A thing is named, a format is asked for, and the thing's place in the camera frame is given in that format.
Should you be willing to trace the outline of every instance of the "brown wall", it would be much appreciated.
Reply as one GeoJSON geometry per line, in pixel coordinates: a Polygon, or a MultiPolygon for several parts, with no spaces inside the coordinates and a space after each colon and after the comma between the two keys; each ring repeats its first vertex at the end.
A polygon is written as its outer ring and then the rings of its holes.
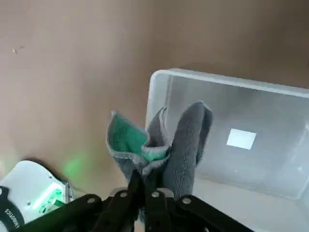
{"type": "Polygon", "coordinates": [[[308,0],[0,1],[0,177],[39,158],[105,197],[105,130],[144,124],[157,69],[309,87],[308,0]]]}

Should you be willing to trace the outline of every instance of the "green led light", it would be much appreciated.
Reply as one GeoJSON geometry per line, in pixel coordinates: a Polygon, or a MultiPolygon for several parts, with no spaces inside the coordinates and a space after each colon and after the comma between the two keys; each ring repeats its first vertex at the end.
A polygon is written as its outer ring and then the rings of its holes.
{"type": "Polygon", "coordinates": [[[62,189],[57,183],[52,183],[47,190],[40,196],[40,198],[34,203],[32,209],[36,209],[54,190],[62,189]]]}
{"type": "Polygon", "coordinates": [[[79,180],[83,176],[83,173],[91,168],[91,159],[89,157],[95,152],[96,150],[92,146],[65,151],[64,157],[68,157],[69,159],[63,162],[63,174],[73,181],[79,180]]]}

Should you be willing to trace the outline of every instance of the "gray towel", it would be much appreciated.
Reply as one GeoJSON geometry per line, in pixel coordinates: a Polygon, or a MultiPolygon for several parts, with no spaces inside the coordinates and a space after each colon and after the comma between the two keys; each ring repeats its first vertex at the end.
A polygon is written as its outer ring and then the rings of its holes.
{"type": "Polygon", "coordinates": [[[201,101],[181,116],[162,176],[162,187],[177,199],[192,194],[195,168],[201,161],[212,124],[212,113],[201,101]]]}

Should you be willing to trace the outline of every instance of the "green towel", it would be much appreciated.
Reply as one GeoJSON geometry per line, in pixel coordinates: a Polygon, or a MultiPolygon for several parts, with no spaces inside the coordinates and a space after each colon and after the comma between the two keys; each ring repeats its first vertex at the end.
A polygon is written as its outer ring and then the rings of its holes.
{"type": "Polygon", "coordinates": [[[166,156],[167,147],[163,149],[149,147],[150,135],[118,112],[112,112],[108,137],[110,147],[116,152],[134,153],[147,162],[160,160],[166,156]]]}

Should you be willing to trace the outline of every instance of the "towel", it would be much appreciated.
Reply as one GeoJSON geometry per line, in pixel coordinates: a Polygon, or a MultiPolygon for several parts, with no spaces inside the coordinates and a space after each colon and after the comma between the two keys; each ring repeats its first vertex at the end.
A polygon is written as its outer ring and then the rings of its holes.
{"type": "MultiPolygon", "coordinates": [[[[192,194],[195,168],[203,157],[212,113],[204,102],[197,101],[190,105],[181,115],[169,145],[165,128],[166,111],[163,107],[147,130],[113,112],[106,143],[127,181],[134,169],[139,171],[145,183],[153,171],[159,171],[161,175],[147,181],[148,188],[170,189],[177,199],[192,194]]],[[[144,210],[140,212],[140,219],[144,222],[144,210]]]]}
{"type": "Polygon", "coordinates": [[[152,170],[162,167],[168,160],[169,145],[163,121],[165,112],[166,107],[163,107],[155,115],[147,131],[118,112],[112,112],[106,144],[127,181],[136,169],[145,182],[152,170]]]}

